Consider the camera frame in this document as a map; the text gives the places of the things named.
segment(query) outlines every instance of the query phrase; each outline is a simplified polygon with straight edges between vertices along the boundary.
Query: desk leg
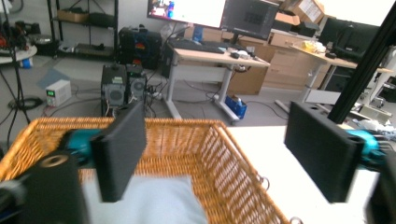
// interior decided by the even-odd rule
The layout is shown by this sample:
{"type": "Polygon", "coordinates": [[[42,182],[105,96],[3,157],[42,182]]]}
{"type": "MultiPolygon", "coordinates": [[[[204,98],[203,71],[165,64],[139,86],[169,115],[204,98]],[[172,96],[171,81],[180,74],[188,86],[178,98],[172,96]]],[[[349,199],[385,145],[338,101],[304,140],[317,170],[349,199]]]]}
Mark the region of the desk leg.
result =
{"type": "Polygon", "coordinates": [[[226,70],[224,71],[224,78],[222,81],[221,89],[219,91],[219,99],[215,101],[216,105],[218,105],[224,112],[231,118],[231,122],[236,122],[239,118],[235,115],[235,113],[225,104],[225,97],[227,95],[228,85],[230,84],[231,76],[233,75],[233,65],[227,65],[226,70]]]}
{"type": "Polygon", "coordinates": [[[332,79],[332,74],[334,74],[335,69],[337,68],[337,66],[335,65],[331,65],[329,72],[326,74],[326,77],[324,78],[324,80],[322,81],[322,83],[320,84],[320,89],[321,90],[326,90],[327,85],[329,85],[330,79],[332,79]]]}
{"type": "Polygon", "coordinates": [[[169,81],[168,81],[168,92],[166,93],[166,97],[165,97],[165,104],[168,107],[169,112],[171,113],[174,119],[181,119],[181,116],[178,113],[177,108],[172,101],[173,91],[176,82],[174,67],[177,66],[177,62],[178,62],[177,54],[174,54],[174,57],[172,59],[171,71],[169,75],[169,81]]]}
{"type": "Polygon", "coordinates": [[[312,69],[311,74],[308,75],[308,80],[306,81],[303,92],[300,94],[300,97],[298,99],[299,102],[305,102],[306,97],[308,97],[309,92],[311,92],[312,86],[314,85],[322,66],[323,63],[317,62],[314,69],[312,69]]]}

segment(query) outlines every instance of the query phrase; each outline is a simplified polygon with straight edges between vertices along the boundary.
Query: light blue cloth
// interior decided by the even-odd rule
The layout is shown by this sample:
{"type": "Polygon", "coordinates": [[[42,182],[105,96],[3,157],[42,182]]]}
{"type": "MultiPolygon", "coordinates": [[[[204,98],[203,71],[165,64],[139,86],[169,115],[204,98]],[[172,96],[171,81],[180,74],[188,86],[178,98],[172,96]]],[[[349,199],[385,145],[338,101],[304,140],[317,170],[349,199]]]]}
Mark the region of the light blue cloth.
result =
{"type": "Polygon", "coordinates": [[[205,211],[192,192],[191,178],[134,176],[116,203],[102,203],[97,180],[83,184],[92,224],[201,224],[205,211]]]}

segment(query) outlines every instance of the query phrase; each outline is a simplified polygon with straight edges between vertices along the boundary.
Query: basket rim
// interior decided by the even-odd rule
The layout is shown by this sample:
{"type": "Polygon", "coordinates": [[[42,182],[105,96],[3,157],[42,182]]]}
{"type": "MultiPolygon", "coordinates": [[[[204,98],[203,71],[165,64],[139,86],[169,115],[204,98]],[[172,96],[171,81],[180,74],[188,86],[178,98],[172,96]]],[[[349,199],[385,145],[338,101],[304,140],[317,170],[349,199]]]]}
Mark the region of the basket rim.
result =
{"type": "MultiPolygon", "coordinates": [[[[40,125],[46,124],[56,124],[56,123],[86,123],[86,122],[93,122],[93,123],[102,123],[102,124],[110,124],[114,118],[38,118],[34,119],[29,125],[27,125],[24,129],[20,131],[17,135],[16,140],[12,144],[11,148],[9,149],[8,153],[5,157],[0,161],[0,182],[4,179],[4,171],[10,165],[11,160],[15,153],[17,153],[18,148],[20,148],[24,142],[24,138],[22,137],[24,134],[33,133],[37,127],[40,125]]],[[[281,212],[281,210],[277,207],[271,197],[268,195],[266,189],[262,186],[261,176],[259,175],[258,171],[254,168],[250,160],[248,159],[247,155],[243,151],[243,149],[239,146],[231,132],[228,130],[228,127],[224,124],[223,121],[219,119],[153,119],[153,118],[145,118],[145,123],[148,125],[156,125],[162,124],[166,126],[209,126],[214,128],[217,133],[219,133],[224,140],[225,145],[230,152],[235,156],[238,160],[238,163],[241,165],[240,167],[245,170],[246,174],[252,180],[252,187],[255,189],[256,192],[259,192],[260,197],[263,200],[270,202],[277,214],[277,216],[281,219],[282,223],[290,223],[285,215],[281,212]]]]}

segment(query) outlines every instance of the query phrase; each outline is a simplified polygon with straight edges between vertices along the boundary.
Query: drawer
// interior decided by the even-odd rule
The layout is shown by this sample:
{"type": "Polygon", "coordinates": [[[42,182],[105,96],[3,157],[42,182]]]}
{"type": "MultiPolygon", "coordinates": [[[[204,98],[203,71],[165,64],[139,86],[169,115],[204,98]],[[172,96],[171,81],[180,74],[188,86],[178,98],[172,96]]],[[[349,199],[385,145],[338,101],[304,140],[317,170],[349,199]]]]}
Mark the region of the drawer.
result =
{"type": "Polygon", "coordinates": [[[274,34],[269,43],[270,43],[270,45],[273,45],[273,46],[288,48],[291,45],[293,45],[294,43],[298,43],[298,42],[302,42],[302,41],[304,41],[304,40],[301,38],[298,38],[298,37],[274,34]]]}
{"type": "Polygon", "coordinates": [[[265,75],[264,82],[303,87],[306,79],[307,77],[291,76],[290,74],[279,73],[277,71],[274,72],[271,69],[268,69],[267,74],[265,75]]]}
{"type": "Polygon", "coordinates": [[[297,59],[298,52],[296,50],[277,49],[271,64],[279,64],[283,66],[293,66],[297,59]]]}
{"type": "Polygon", "coordinates": [[[289,74],[289,76],[293,76],[293,67],[292,66],[283,66],[271,63],[271,66],[268,67],[267,74],[289,74]]]}

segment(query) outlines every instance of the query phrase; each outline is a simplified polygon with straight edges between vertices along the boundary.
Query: wall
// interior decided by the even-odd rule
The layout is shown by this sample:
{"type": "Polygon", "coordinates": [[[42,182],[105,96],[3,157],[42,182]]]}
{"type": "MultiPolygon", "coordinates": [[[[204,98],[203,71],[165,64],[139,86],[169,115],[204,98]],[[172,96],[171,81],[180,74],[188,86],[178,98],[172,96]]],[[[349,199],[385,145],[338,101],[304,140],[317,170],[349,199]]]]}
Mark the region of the wall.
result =
{"type": "MultiPolygon", "coordinates": [[[[61,7],[70,7],[75,1],[60,0],[61,7]]],[[[113,0],[96,0],[105,10],[112,14],[114,11],[113,0]]],[[[326,13],[343,20],[359,21],[374,25],[380,25],[385,19],[394,0],[378,0],[376,4],[368,0],[319,0],[326,8],[326,13]]],[[[47,0],[24,0],[24,10],[20,13],[9,15],[11,21],[23,20],[25,22],[38,22],[42,34],[50,35],[50,21],[47,8],[47,0]]],[[[87,0],[82,0],[78,6],[86,8],[87,0]]],[[[124,26],[136,27],[144,24],[150,31],[159,32],[165,21],[148,19],[146,11],[147,0],[120,0],[119,1],[119,29],[124,26]]],[[[91,0],[92,11],[100,11],[91,0]]],[[[70,43],[88,43],[88,28],[64,23],[64,39],[70,43]]],[[[105,43],[112,46],[112,31],[102,28],[92,28],[92,44],[105,43]]]]}

